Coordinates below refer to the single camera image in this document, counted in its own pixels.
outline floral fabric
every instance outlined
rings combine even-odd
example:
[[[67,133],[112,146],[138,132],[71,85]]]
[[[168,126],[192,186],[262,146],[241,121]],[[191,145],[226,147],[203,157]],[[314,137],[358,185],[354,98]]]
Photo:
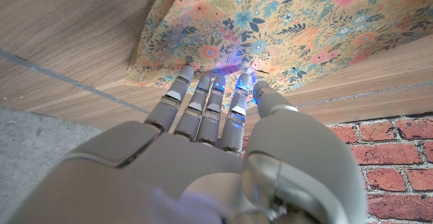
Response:
[[[203,74],[225,75],[223,109],[227,110],[243,72],[287,93],[430,34],[432,3],[155,0],[125,83],[169,88],[176,73],[190,64],[195,79],[189,93]]]

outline robotic hand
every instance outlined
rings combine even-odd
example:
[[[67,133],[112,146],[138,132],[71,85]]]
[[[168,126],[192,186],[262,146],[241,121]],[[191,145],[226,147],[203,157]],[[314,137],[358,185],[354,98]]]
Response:
[[[254,86],[261,120],[244,159],[248,74],[237,82],[220,145],[222,76],[212,86],[209,76],[200,79],[167,133],[192,76],[184,67],[144,123],[118,125],[71,151],[9,222],[365,222],[363,180],[350,150],[264,81]]]

